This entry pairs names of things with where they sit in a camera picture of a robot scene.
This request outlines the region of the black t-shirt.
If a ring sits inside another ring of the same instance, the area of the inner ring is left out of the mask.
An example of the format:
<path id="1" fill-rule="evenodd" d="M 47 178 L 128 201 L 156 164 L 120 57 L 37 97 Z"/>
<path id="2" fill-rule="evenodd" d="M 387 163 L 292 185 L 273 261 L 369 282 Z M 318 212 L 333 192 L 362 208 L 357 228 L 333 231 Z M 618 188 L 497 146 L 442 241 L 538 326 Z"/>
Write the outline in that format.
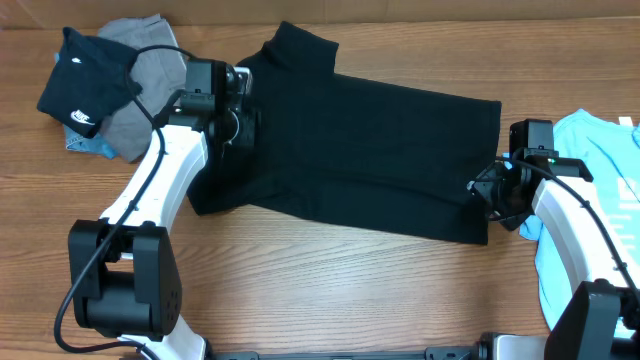
<path id="1" fill-rule="evenodd" d="M 223 151 L 188 197 L 206 215 L 256 205 L 299 218 L 450 242 L 488 241 L 468 184 L 491 164 L 497 101 L 335 72 L 336 42 L 291 23 L 243 65 L 255 144 Z"/>

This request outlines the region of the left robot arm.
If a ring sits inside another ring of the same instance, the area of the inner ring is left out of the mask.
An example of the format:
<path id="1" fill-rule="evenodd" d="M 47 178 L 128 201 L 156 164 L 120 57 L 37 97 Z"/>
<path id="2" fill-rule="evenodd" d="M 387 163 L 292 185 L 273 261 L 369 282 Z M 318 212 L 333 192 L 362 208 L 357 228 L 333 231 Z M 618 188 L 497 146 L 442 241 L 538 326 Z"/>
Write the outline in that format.
<path id="1" fill-rule="evenodd" d="M 259 123 L 246 67 L 191 59 L 186 84 L 151 119 L 150 147 L 99 219 L 70 230 L 72 285 L 60 309 L 106 337 L 82 352 L 132 347 L 145 359 L 210 359 L 209 342 L 181 314 L 182 284 L 169 234 L 197 175 L 234 145 L 250 149 Z"/>

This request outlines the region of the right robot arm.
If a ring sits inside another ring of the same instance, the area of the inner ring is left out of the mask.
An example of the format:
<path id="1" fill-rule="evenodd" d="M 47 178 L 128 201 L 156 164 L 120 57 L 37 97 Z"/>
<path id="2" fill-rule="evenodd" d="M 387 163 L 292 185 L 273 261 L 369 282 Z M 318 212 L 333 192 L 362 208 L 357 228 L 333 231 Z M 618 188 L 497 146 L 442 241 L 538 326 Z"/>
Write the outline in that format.
<path id="1" fill-rule="evenodd" d="M 553 124 L 526 119 L 510 127 L 509 154 L 469 182 L 485 215 L 505 229 L 537 216 L 548 229 L 572 297 L 546 337 L 485 333 L 472 359 L 636 359 L 639 268 L 610 233 L 584 162 L 554 148 Z"/>

